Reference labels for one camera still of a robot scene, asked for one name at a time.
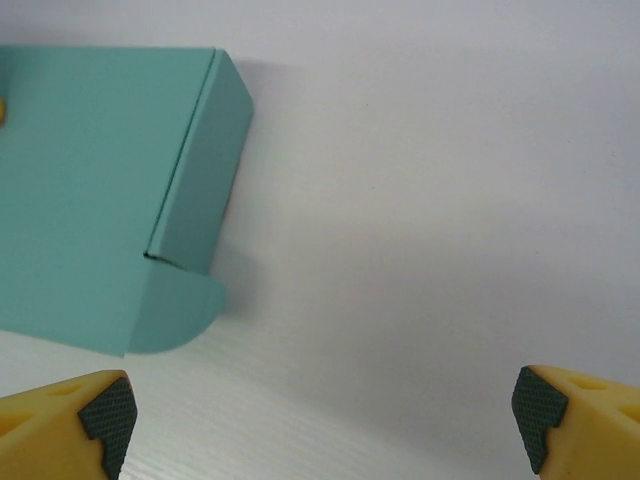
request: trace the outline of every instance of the yellow object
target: yellow object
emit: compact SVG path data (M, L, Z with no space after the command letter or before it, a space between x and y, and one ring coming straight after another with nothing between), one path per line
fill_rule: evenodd
M1 398L0 480L115 480L135 418L122 371Z
M4 121L7 118L7 104L4 101L4 98L0 97L0 127L4 125Z
M640 479L640 389L531 366L520 373L512 405L543 480Z

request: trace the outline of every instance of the cardboard box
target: cardboard box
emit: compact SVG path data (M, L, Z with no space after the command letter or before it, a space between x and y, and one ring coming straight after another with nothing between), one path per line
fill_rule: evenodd
M0 89L0 328L115 355L202 332L252 115L226 52L0 47Z

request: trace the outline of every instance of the black rubber pad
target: black rubber pad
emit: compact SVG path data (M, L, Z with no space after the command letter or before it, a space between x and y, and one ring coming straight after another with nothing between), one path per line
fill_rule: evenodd
M518 422L531 468L540 473L549 454L547 431L557 428L567 410L569 398L536 375L529 367L520 376L511 398L511 408Z
M102 441L102 468L107 478L117 480L138 416L129 381L122 377L113 382L80 410L78 416L89 438Z

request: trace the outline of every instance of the white surface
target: white surface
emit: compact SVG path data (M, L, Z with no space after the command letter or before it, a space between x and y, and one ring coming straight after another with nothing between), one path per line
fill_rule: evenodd
M530 479L520 366L640 384L637 2L0 8L2 40L226 47L255 96L228 315L122 361L0 335L0 394L128 370L125 480Z

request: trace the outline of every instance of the yellow plastic part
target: yellow plastic part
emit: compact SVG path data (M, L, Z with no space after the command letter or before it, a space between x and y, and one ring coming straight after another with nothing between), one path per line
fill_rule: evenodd
M103 443L78 416L123 371L103 371L0 398L1 480L108 480Z
M543 480L640 479L640 389L557 367L533 366L569 398L547 433Z
M7 104L4 98L0 98L0 127L4 125L4 121L7 118Z

